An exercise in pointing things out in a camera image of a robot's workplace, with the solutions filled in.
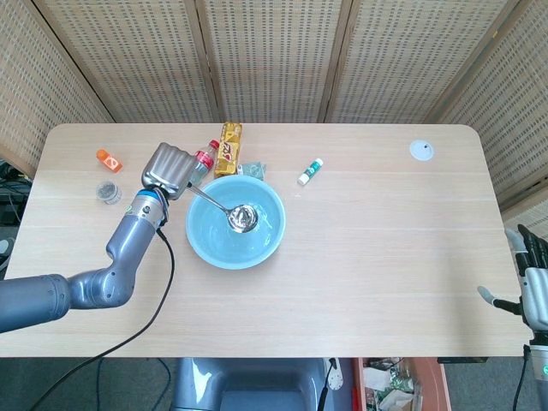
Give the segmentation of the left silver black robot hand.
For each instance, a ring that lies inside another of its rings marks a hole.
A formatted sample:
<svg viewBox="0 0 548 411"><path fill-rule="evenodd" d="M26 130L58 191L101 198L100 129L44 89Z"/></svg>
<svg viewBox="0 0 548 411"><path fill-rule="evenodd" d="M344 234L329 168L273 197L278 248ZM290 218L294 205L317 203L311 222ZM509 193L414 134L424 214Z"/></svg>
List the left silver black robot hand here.
<svg viewBox="0 0 548 411"><path fill-rule="evenodd" d="M160 188L168 200L178 200L187 188L195 165L194 155L162 142L142 172L142 186Z"/></svg>

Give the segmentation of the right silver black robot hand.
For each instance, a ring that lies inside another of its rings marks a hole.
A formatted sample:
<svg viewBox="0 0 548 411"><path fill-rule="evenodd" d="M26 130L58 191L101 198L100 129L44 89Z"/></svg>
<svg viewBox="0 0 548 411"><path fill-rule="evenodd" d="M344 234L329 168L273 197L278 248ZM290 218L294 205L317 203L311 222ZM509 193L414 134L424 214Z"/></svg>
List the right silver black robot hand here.
<svg viewBox="0 0 548 411"><path fill-rule="evenodd" d="M505 234L515 252L517 278L521 290L519 303L495 297L486 287L477 288L489 305L520 315L533 333L547 332L547 241L523 224Z"/></svg>

